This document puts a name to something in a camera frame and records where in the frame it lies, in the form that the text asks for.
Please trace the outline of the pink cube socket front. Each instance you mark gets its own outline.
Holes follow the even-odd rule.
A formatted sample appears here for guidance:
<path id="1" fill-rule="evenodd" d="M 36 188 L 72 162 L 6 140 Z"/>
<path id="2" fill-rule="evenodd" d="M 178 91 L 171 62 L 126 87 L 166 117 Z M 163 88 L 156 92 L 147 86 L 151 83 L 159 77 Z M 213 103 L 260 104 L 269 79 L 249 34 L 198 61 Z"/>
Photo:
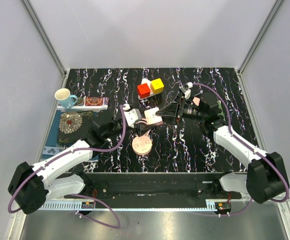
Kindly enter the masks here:
<path id="1" fill-rule="evenodd" d="M 151 108 L 144 111 L 145 119 L 149 125 L 161 125 L 163 120 L 161 116 L 156 115 L 159 111 L 158 107 Z"/>

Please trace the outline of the round pink power strip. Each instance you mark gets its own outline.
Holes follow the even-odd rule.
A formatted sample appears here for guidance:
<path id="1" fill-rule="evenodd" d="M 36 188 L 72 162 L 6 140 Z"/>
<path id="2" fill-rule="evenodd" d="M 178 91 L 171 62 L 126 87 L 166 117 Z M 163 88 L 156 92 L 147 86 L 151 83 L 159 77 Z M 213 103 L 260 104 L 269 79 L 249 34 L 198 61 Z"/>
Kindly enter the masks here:
<path id="1" fill-rule="evenodd" d="M 147 155 L 152 149 L 152 140 L 147 135 L 137 136 L 132 141 L 132 148 L 137 155 Z"/>

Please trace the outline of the yellow cube socket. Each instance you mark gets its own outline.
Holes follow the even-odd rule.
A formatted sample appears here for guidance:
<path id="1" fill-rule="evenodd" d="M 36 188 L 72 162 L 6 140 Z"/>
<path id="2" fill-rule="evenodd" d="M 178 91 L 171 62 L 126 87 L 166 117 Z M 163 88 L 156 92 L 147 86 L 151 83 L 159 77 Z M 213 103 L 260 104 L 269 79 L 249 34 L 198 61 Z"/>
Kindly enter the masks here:
<path id="1" fill-rule="evenodd" d="M 164 90 L 164 84 L 160 78 L 151 81 L 150 88 L 153 94 L 159 94 Z"/>

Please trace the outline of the red cube socket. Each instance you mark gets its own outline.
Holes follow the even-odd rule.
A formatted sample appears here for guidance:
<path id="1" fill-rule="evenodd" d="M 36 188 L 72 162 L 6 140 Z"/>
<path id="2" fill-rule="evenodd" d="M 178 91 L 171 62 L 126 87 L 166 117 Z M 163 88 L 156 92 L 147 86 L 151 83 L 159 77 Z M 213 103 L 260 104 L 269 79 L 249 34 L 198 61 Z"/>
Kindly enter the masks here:
<path id="1" fill-rule="evenodd" d="M 146 83 L 137 86 L 137 93 L 139 99 L 145 99 L 150 96 L 150 87 Z"/>

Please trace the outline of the white triangular power strip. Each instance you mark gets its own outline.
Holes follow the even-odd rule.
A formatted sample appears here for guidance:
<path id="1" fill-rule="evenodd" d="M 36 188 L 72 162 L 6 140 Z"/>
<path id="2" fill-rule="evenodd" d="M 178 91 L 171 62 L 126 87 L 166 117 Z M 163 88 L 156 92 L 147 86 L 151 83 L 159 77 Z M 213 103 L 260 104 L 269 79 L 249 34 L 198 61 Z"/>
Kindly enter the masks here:
<path id="1" fill-rule="evenodd" d="M 154 93 L 150 86 L 151 81 L 146 78 L 143 78 L 141 84 L 139 84 L 136 88 L 139 100 L 150 98 L 159 94 Z"/>

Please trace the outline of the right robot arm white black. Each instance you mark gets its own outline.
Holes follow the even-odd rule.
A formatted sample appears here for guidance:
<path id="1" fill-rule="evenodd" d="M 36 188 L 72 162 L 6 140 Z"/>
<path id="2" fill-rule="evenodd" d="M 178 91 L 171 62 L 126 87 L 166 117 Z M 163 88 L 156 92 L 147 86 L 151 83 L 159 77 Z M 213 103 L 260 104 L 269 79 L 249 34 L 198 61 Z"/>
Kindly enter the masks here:
<path id="1" fill-rule="evenodd" d="M 248 194 L 256 203 L 275 200 L 289 190 L 284 162 L 277 152 L 267 153 L 239 136 L 221 115 L 217 97 L 203 93 L 176 99 L 156 112 L 164 123 L 177 125 L 183 119 L 198 121 L 202 134 L 237 158 L 247 173 L 227 173 L 212 185 L 213 195 L 223 198 L 229 192 Z"/>

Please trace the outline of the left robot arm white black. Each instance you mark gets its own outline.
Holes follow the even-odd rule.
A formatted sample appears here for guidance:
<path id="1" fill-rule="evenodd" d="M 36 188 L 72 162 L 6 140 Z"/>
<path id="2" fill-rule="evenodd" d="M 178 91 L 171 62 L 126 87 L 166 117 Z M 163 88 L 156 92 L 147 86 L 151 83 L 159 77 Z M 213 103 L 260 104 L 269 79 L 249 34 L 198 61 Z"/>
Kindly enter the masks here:
<path id="1" fill-rule="evenodd" d="M 60 176 L 100 153 L 118 149 L 127 131 L 135 130 L 142 137 L 154 127 L 156 124 L 149 124 L 143 119 L 128 122 L 125 114 L 118 120 L 97 116 L 87 135 L 69 148 L 48 160 L 33 165 L 25 161 L 17 166 L 8 186 L 8 192 L 12 196 L 8 212 L 13 214 L 22 211 L 28 215 L 37 211 L 48 200 L 66 195 L 89 197 L 93 191 L 90 178 L 82 173 L 65 178 Z"/>

